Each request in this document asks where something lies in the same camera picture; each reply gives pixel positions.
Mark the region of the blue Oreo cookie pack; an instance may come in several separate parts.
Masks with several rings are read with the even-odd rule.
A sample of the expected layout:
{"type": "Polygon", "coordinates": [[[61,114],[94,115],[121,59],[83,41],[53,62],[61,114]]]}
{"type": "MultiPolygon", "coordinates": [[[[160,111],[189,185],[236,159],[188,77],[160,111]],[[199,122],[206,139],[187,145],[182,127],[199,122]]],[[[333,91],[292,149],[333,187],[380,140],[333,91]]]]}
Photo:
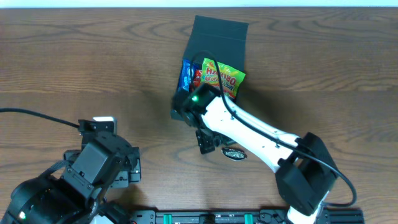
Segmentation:
{"type": "Polygon", "coordinates": [[[192,91],[195,87],[194,78],[197,70],[199,68],[196,64],[192,64],[188,59],[183,59],[177,90],[192,91]]]}

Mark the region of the green Haribo gummy bag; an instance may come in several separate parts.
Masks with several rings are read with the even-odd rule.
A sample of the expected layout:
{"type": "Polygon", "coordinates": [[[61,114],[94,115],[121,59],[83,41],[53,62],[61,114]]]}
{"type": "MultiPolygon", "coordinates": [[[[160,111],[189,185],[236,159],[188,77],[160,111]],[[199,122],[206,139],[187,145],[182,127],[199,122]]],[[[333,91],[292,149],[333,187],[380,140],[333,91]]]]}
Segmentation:
{"type": "MultiPolygon", "coordinates": [[[[218,68],[220,70],[221,83],[223,84],[223,92],[235,100],[239,86],[242,84],[246,74],[223,63],[218,63],[218,68]]],[[[217,88],[220,87],[215,63],[209,58],[204,58],[203,60],[200,82],[217,88]]]]}

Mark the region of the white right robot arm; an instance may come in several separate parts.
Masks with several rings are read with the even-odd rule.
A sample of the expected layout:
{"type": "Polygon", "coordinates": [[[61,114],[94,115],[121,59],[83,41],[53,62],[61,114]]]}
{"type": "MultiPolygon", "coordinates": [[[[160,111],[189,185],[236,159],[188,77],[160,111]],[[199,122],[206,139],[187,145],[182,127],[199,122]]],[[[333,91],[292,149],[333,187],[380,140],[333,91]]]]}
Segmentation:
{"type": "Polygon", "coordinates": [[[274,172],[279,194],[290,206],[287,222],[317,222],[338,177],[336,164],[318,136],[307,133],[300,138],[274,128],[209,84],[193,92],[177,90],[170,115],[196,128],[203,154],[234,143],[252,152],[274,172]]]}

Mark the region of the small black candy wrapper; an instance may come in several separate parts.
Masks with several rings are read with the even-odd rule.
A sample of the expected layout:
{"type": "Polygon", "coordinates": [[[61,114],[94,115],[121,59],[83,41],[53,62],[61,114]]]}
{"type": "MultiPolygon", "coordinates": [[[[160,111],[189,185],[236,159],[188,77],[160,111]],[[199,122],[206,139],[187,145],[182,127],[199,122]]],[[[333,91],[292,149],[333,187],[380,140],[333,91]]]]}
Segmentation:
{"type": "Polygon", "coordinates": [[[230,147],[223,147],[221,149],[223,155],[233,161],[241,161],[247,158],[246,153],[241,149],[230,148],[230,147]]]}

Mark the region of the black box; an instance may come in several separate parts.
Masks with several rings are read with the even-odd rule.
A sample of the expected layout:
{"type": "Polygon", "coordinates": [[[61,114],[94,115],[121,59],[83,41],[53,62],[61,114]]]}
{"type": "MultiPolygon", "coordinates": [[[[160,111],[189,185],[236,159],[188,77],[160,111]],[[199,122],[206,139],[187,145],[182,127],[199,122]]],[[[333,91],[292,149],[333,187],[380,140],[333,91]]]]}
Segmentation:
{"type": "MultiPolygon", "coordinates": [[[[198,57],[194,57],[194,55],[202,50],[207,50],[215,56],[218,63],[243,71],[247,32],[248,24],[244,22],[196,16],[182,60],[188,59],[201,69],[201,64],[206,55],[201,54],[198,57]]],[[[177,90],[176,87],[170,110],[172,119],[183,119],[178,113],[178,109],[184,97],[191,92],[177,90]]]]}

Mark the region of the red snack bag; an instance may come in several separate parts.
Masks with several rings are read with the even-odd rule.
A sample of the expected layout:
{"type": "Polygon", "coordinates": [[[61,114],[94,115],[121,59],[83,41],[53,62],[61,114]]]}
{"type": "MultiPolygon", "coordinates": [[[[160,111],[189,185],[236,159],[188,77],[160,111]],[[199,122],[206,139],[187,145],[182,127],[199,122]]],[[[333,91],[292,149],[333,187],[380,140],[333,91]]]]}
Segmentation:
{"type": "Polygon", "coordinates": [[[200,69],[195,70],[195,74],[193,76],[193,81],[192,81],[192,90],[196,89],[201,85],[201,75],[202,75],[202,70],[200,69]]]}

